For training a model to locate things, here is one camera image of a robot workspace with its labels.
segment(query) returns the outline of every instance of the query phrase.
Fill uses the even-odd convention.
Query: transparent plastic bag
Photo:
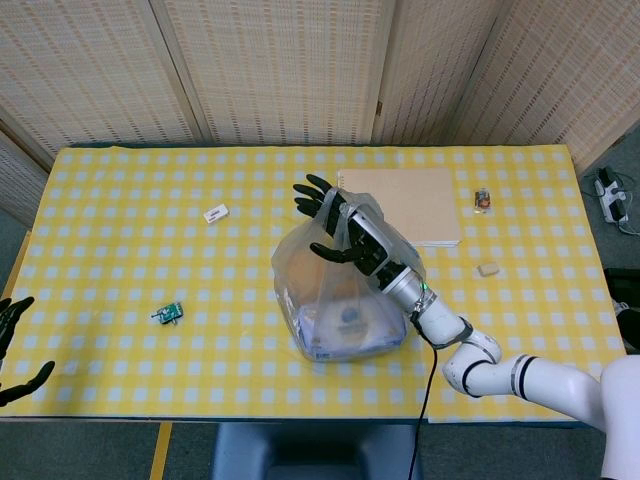
[[[333,196],[330,190],[315,218],[292,230],[271,259],[276,296],[301,352],[315,361],[346,360],[373,355],[399,346],[407,335],[400,309],[353,263],[328,262],[309,249],[313,242],[330,248],[349,248],[349,212],[366,204],[382,218],[368,194],[340,190],[347,200],[336,231],[325,231]]]

